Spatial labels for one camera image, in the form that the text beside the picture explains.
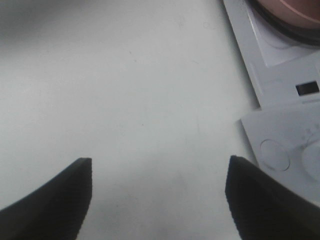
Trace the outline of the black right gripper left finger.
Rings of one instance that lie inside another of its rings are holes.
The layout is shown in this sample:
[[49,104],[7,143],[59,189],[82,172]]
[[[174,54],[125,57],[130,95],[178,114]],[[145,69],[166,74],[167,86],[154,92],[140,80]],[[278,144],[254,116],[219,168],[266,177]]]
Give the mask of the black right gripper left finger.
[[2,240],[75,240],[92,199],[92,159],[79,158],[0,211]]

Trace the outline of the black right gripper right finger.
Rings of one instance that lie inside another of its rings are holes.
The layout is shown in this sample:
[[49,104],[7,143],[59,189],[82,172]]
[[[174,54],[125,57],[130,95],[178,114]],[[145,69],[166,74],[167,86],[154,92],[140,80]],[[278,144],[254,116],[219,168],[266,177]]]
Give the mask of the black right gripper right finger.
[[232,155],[225,196],[243,240],[318,240],[320,209],[267,175],[246,158]]

